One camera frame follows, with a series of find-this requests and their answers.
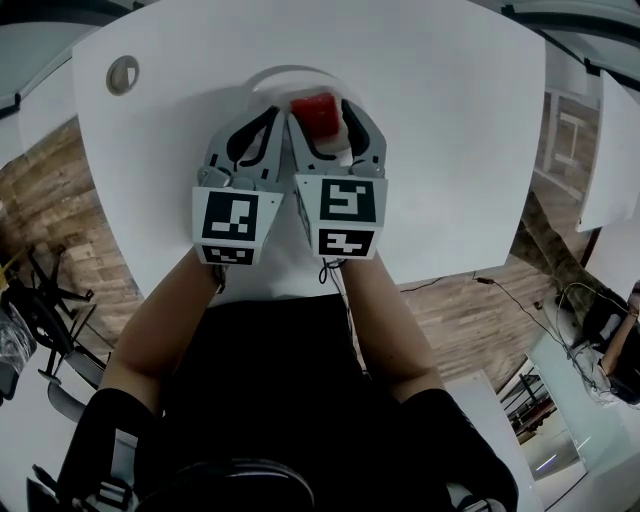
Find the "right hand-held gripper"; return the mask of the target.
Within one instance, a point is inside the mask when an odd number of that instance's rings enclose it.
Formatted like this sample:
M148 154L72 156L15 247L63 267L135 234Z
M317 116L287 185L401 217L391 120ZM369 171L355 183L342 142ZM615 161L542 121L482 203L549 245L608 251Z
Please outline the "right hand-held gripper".
M361 107L343 99L341 108L351 148L350 171L337 155L319 150L296 116L288 115L298 172L294 175L298 210L315 257L369 260L375 255L385 223L387 144Z

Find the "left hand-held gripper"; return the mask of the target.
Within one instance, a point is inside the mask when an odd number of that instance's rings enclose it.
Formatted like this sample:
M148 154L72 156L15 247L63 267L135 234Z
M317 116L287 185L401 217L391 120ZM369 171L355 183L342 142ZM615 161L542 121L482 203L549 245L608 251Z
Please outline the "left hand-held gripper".
M253 266L284 199L285 118L276 106L242 113L211 138L192 189L192 241L208 265Z

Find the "person's left forearm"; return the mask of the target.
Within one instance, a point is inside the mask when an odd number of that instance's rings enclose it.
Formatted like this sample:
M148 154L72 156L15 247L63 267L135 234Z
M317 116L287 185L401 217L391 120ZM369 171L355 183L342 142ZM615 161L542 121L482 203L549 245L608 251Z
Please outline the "person's left forearm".
M100 387L123 391L159 415L167 383L219 286L213 268L194 249L187 252L126 324Z

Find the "red object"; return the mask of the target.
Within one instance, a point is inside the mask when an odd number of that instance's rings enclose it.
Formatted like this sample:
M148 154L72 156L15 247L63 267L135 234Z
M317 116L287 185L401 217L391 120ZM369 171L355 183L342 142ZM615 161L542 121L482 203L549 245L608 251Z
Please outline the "red object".
M298 97L290 102L290 110L319 153L337 155L349 149L340 97L332 92Z

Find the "person's black shirt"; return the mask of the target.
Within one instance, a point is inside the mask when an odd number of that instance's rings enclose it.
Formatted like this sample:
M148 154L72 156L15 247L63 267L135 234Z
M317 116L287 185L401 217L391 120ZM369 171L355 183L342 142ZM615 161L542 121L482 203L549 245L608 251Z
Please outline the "person's black shirt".
M137 442L135 512L456 512L461 486L516 512L507 466L442 389L395 399L362 370L337 295L209 309L160 415L96 392L58 479L64 512L115 482Z

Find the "person's right forearm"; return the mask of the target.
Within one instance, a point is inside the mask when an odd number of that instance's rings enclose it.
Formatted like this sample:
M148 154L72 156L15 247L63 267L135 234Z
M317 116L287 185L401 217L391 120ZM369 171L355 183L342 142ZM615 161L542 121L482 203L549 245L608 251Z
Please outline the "person's right forearm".
M442 389L434 351L382 259L348 260L340 272L371 376L401 403Z

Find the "white side table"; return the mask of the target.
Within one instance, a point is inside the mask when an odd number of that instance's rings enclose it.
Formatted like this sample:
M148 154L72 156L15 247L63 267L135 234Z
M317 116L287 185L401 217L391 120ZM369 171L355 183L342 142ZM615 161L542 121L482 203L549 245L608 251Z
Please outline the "white side table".
M486 374L446 381L445 388L511 471L519 490L518 512L544 512L524 452Z
M593 167L576 230L631 219L639 198L640 103L603 71Z

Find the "black office chair base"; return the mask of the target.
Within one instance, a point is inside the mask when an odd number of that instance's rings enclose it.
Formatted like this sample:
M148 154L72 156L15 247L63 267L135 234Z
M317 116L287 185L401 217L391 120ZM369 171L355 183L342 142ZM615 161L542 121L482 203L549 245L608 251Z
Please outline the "black office chair base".
M27 250L32 268L32 286L26 289L29 306L27 325L36 341L50 350L46 368L38 370L42 377L60 385L59 368L66 362L85 382L96 389L106 365L78 341L81 331L88 327L88 320L95 312L96 305L89 309L79 323L79 310L71 310L65 303L66 300L89 303L94 293L88 290L84 295L80 295L59 286L59 267L65 252L66 248L60 245L55 254L52 271L47 275L36 260L35 247L31 246Z

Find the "white plate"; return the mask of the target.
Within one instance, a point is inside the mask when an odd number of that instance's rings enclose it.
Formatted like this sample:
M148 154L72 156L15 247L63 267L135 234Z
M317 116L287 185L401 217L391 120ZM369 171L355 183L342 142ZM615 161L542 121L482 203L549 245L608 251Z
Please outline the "white plate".
M361 109L361 97L340 78L320 69L305 66L283 65L268 68L254 75L247 83L246 111L265 110L276 106L287 118L291 102L322 93L333 95L338 110L339 131L334 137L315 140L320 153L334 155L341 164L351 162L351 149L347 127L342 119L341 101L347 99Z

